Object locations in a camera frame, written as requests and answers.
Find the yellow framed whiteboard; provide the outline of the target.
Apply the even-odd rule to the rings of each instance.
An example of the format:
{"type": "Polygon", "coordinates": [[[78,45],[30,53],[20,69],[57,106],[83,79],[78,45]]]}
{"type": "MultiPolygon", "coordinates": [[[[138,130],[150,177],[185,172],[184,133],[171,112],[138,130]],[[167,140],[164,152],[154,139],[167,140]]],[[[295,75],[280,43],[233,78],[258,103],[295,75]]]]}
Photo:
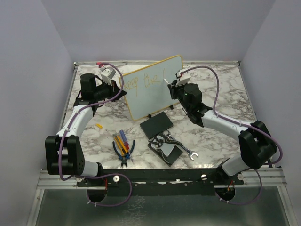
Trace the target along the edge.
{"type": "Polygon", "coordinates": [[[171,99],[164,78],[171,83],[182,68],[182,56],[176,55],[123,75],[125,100],[134,121],[178,102],[171,99]]]}

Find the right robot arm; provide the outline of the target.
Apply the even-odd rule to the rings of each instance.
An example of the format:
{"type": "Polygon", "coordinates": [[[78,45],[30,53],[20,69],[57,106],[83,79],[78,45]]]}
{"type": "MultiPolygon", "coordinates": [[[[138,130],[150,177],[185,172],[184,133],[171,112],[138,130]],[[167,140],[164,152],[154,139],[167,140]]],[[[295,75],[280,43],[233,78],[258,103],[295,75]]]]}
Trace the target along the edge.
{"type": "Polygon", "coordinates": [[[241,171],[259,169],[277,152],[276,142],[272,140],[263,122],[238,122],[218,114],[202,103],[202,92],[197,84],[176,86],[177,82],[174,80],[167,85],[171,98],[179,100],[192,123],[214,129],[239,142],[240,154],[221,163],[216,172],[219,183],[227,184],[233,179],[233,175],[241,171]]]}

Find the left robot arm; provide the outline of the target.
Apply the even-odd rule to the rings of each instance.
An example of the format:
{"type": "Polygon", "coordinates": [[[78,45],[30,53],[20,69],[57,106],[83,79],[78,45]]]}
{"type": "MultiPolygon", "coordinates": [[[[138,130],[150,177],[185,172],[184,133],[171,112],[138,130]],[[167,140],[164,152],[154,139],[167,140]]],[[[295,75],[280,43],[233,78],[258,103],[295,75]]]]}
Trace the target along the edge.
{"type": "Polygon", "coordinates": [[[101,164],[85,160],[80,137],[97,108],[126,94],[117,86],[114,74],[114,70],[107,68],[100,76],[92,73],[81,75],[81,90],[74,102],[71,117],[56,135],[48,136],[45,140],[47,171],[50,175],[87,177],[94,186],[103,182],[101,164]]]}

